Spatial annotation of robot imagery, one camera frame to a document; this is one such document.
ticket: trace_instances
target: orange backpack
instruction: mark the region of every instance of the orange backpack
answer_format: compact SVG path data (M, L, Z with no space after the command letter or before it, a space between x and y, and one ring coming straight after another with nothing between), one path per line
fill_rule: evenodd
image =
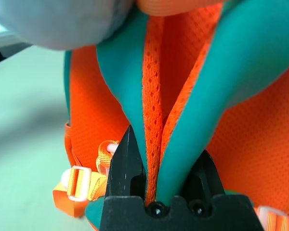
M145 127L146 135L177 123L206 61L221 11L222 5L216 4L170 17L149 18L143 104L144 115L154 116L144 122L156 124L152 118L157 116L164 123ZM106 182L105 169L97 160L100 163L101 156L107 155L105 145L122 138L129 122L105 84L95 46L66 53L65 87L70 112L65 135L67 156L71 166L99 173L92 191L94 200L105 193ZM155 143L148 144L148 153L154 147ZM256 206L268 205L289 216L289 69L261 93L226 110L207 150L226 189L247 194ZM148 163L149 168L153 162L154 158ZM77 191L78 176L73 179L71 190ZM62 185L54 189L56 207L71 216L82 216L89 200L71 201L67 191Z

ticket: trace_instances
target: orange webbing strap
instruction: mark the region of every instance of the orange webbing strap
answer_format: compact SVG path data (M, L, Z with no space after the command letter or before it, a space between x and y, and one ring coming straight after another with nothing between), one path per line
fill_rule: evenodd
M255 212L258 216L261 216L259 208L255 208ZM264 222L262 225L265 231L289 231L289 217L287 216L279 216L276 213L268 212L265 214L265 221L262 221L262 218L260 218L260 221Z
M98 147L98 157L96 159L96 168L98 172L108 175L107 169L110 167L110 161L113 153L107 151L107 146L109 144L119 144L119 141L104 141Z
M113 153L107 151L109 144L117 144L116 141L104 141L99 145L98 158L96 160L98 172L91 172L89 168L85 170L78 169L74 166L70 170L68 187L60 182L53 190L53 200L55 206L66 214L73 217L80 217L84 215L85 208L89 201L94 201L101 196L105 195L107 186L107 176L105 169L109 169L110 160ZM85 180L85 171L90 173L90 178ZM86 200L77 202L71 200L73 198L80 198L85 190Z
M152 16L170 16L226 0L138 0L141 11Z

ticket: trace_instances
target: teal strap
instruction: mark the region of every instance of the teal strap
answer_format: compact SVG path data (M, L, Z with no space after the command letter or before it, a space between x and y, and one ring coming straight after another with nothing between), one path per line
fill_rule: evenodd
M225 109L263 90L289 67L289 0L239 2L224 11L166 148L157 184L157 200L165 204L179 192Z
M125 25L96 47L102 76L133 127L146 170L142 68L147 21L148 16L134 8Z
M64 56L64 91L66 95L66 106L68 112L68 121L71 123L70 112L70 72L72 62L72 51L66 51Z

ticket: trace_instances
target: light green surface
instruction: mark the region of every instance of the light green surface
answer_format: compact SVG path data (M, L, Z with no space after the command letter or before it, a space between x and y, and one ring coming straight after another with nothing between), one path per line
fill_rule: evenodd
M31 47L0 63L0 231L91 231L54 207L69 163L63 52Z

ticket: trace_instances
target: orange strap loop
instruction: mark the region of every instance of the orange strap loop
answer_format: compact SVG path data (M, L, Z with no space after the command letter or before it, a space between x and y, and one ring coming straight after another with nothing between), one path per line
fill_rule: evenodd
M96 159L96 168L101 174L106 174L107 169L110 167L110 161L113 153L107 151L110 144L119 144L119 141L104 141L98 147L98 157Z
M151 16L171 16L226 0L138 0L139 9Z

